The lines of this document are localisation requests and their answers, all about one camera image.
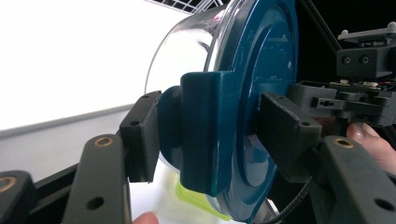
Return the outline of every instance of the fingertip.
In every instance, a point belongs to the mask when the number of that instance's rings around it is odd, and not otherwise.
[[[362,143],[364,139],[364,133],[357,124],[349,124],[346,129],[346,137],[350,138],[358,143]]]
[[[134,224],[159,224],[157,216],[153,212],[147,212],[140,215],[134,222]]]

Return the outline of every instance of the yellow-green object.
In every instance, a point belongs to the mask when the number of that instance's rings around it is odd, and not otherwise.
[[[177,178],[177,184],[176,184],[176,196],[183,202],[191,203],[206,212],[219,217],[223,220],[229,221],[231,220],[230,217],[227,217],[223,215],[222,213],[219,213],[218,211],[214,210],[212,206],[210,206],[209,202],[206,199],[206,196],[202,193],[198,193],[189,189],[184,188],[180,184],[180,180]]]

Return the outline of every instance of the human finger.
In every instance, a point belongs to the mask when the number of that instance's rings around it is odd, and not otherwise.
[[[346,130],[346,137],[361,144],[381,169],[396,175],[396,151],[385,139],[379,137],[373,129],[365,126],[361,128],[356,124],[350,124]]]
[[[140,217],[134,220],[133,224],[159,224],[157,216],[152,212],[142,214]]]

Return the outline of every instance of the blue lid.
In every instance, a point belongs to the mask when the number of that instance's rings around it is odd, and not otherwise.
[[[294,0],[232,6],[232,19],[206,59],[211,72],[188,73],[163,94],[159,130],[162,154],[179,169],[181,184],[210,195],[221,213],[250,223],[276,173],[256,136],[260,95],[286,94],[295,82],[297,19]]]

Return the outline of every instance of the bolt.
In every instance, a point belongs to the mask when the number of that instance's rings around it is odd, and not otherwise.
[[[362,64],[367,64],[368,62],[370,62],[370,59],[366,55],[363,55],[363,56],[361,56],[360,62]]]
[[[388,28],[396,28],[396,21],[391,21],[388,23]]]
[[[350,58],[348,56],[343,57],[343,64],[349,64],[350,63]]]

